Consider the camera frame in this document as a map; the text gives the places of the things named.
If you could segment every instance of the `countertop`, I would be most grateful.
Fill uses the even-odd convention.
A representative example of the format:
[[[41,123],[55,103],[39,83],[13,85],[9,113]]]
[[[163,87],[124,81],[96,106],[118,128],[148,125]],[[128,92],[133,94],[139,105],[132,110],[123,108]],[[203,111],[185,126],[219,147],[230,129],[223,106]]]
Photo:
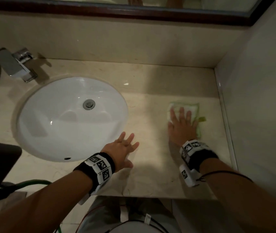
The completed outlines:
[[[214,198],[205,183],[195,188],[186,187],[179,173],[181,157],[178,149],[168,145],[167,135],[169,103],[199,103],[199,115],[207,119],[199,124],[201,140],[222,161],[231,164],[213,69],[54,59],[36,59],[28,66],[38,74],[38,78],[29,83],[24,83],[20,78],[11,78],[5,72],[1,74],[1,143],[18,145],[13,135],[17,114],[22,103],[35,90],[66,77],[99,79],[112,85],[125,98],[129,111],[125,131],[135,133],[134,141],[139,141],[140,146],[128,156],[134,168],[115,173],[98,194],[173,199]],[[5,181],[55,181],[70,173],[80,162],[46,161],[23,150]],[[23,190],[37,191],[42,187],[33,185]]]

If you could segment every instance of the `person's left hand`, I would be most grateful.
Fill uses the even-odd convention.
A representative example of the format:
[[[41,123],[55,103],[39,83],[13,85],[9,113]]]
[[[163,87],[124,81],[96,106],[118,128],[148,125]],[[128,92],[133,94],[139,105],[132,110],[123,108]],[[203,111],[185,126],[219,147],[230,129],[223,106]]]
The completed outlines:
[[[125,132],[122,132],[120,137],[114,142],[106,144],[101,152],[107,153],[115,164],[115,172],[120,171],[123,168],[132,168],[133,164],[129,160],[125,160],[126,156],[136,150],[139,146],[139,142],[131,144],[134,139],[134,134],[130,134],[129,137],[124,140]]]

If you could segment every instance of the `chrome faucet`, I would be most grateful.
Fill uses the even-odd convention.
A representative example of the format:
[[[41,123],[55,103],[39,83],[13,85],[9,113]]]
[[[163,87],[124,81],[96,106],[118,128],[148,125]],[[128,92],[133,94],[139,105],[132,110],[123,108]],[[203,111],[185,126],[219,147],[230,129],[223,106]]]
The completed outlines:
[[[28,69],[24,63],[33,59],[34,56],[27,48],[23,48],[13,54],[6,48],[0,49],[0,65],[4,71],[13,78],[22,78],[24,82],[30,82],[37,77],[37,74]]]

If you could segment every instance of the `black string bracelet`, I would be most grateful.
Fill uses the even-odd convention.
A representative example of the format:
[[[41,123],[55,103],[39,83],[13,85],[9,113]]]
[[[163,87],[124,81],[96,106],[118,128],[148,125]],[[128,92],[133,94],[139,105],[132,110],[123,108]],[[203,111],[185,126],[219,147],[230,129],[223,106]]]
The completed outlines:
[[[237,172],[232,172],[232,171],[214,171],[214,172],[208,172],[204,175],[202,175],[200,178],[196,179],[196,181],[201,181],[201,182],[205,182],[206,180],[204,180],[204,177],[205,176],[209,176],[211,174],[216,174],[216,173],[230,173],[230,174],[234,174],[234,175],[237,175],[237,176],[241,176],[241,177],[244,177],[246,179],[248,179],[249,181],[253,182],[253,180],[251,180],[249,177],[245,176],[245,175],[242,175],[240,173],[237,173]]]

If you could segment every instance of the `sink basin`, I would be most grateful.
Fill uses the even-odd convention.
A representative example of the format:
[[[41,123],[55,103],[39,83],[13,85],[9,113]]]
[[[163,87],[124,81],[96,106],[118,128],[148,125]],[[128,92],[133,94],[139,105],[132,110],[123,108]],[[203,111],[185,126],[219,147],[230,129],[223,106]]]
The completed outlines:
[[[45,160],[87,159],[117,139],[127,104],[112,86],[91,78],[64,78],[40,88],[17,118],[16,139]]]

